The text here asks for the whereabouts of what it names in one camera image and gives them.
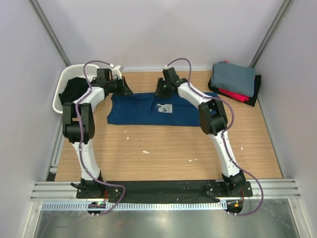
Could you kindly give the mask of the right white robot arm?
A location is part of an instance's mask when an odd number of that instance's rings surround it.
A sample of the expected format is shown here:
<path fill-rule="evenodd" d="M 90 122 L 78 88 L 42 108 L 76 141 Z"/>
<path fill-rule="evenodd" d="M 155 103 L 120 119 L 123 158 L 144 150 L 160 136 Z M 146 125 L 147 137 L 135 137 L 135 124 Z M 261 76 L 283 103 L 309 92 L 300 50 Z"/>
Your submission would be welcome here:
<path fill-rule="evenodd" d="M 177 95 L 198 109 L 200 128 L 212 140 L 221 164 L 223 190 L 229 196 L 240 194 L 246 179 L 238 166 L 228 138 L 228 118 L 219 97 L 208 96 L 186 78 L 180 78 L 173 67 L 162 70 L 155 95 L 170 98 Z"/>

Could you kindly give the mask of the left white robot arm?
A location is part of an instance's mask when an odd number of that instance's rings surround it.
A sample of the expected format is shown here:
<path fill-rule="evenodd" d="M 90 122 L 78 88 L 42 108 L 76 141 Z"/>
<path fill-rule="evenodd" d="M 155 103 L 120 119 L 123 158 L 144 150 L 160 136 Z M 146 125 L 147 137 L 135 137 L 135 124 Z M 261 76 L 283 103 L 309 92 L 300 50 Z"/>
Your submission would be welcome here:
<path fill-rule="evenodd" d="M 96 131 L 93 111 L 96 106 L 109 94 L 119 96 L 133 94 L 121 72 L 120 65 L 112 69 L 98 68 L 97 75 L 92 80 L 71 79 L 61 96 L 62 133 L 74 147 L 81 167 L 80 183 L 71 184 L 77 189 L 79 198 L 100 198 L 110 187 L 117 188 L 121 193 L 125 192 L 124 186 L 103 180 L 93 148 Z"/>

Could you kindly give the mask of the blue mickey t-shirt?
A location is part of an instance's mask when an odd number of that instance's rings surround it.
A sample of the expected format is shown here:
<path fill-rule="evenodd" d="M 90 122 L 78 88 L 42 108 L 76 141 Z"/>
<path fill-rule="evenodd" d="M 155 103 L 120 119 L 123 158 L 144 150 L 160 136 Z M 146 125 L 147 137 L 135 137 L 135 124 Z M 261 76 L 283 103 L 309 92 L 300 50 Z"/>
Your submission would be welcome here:
<path fill-rule="evenodd" d="M 200 126 L 198 109 L 177 95 L 161 98 L 154 93 L 113 94 L 111 101 L 109 124 Z"/>

